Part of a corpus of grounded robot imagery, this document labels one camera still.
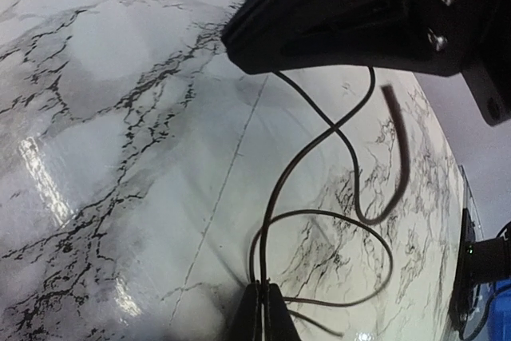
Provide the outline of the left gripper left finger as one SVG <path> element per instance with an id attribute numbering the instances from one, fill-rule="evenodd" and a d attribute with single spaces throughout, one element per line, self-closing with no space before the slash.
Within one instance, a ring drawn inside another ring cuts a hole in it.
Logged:
<path id="1" fill-rule="evenodd" d="M 228 331 L 228 341 L 262 340 L 262 292 L 260 283 L 246 286 Z"/>

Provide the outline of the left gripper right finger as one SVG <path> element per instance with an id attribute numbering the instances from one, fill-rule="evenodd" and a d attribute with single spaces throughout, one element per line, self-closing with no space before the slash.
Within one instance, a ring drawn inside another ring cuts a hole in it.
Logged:
<path id="1" fill-rule="evenodd" d="M 298 339 L 298 332 L 277 284 L 266 283 L 263 307 L 265 340 L 292 341 Z"/>

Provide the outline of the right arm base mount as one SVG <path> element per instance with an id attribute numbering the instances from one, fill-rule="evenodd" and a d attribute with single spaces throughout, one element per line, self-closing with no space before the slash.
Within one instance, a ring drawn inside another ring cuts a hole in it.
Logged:
<path id="1" fill-rule="evenodd" d="M 493 302 L 510 292 L 509 284 L 497 286 L 501 281 L 510 281 L 510 224 L 506 224 L 494 238 L 477 241 L 469 210 L 463 209 L 458 261 L 448 310 L 460 340 L 476 339 L 488 322 Z M 485 302 L 479 323 L 467 335 L 466 325 L 475 312 L 478 294 L 484 284 L 490 285 L 493 290 Z"/>

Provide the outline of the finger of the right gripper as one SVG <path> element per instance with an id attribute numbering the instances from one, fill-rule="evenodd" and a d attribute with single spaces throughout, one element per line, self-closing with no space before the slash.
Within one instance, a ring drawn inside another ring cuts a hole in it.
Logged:
<path id="1" fill-rule="evenodd" d="M 246 0 L 221 39 L 249 74 L 325 65 L 461 74 L 489 125 L 510 118 L 510 0 Z"/>

